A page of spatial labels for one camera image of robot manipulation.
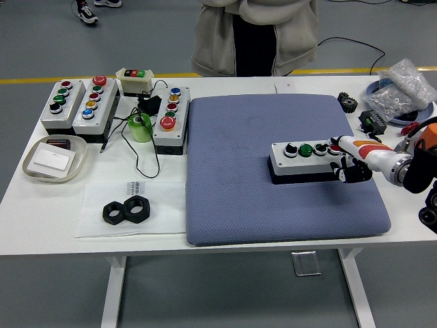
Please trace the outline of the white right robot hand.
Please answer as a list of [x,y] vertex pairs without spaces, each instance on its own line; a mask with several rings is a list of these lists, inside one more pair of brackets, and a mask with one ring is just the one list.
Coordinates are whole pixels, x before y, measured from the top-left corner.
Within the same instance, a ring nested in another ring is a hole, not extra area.
[[366,163],[370,170],[382,172],[392,184],[399,184],[395,172],[398,167],[397,162],[403,157],[403,154],[396,153],[383,143],[352,136],[331,137],[330,142],[339,146],[355,159]]

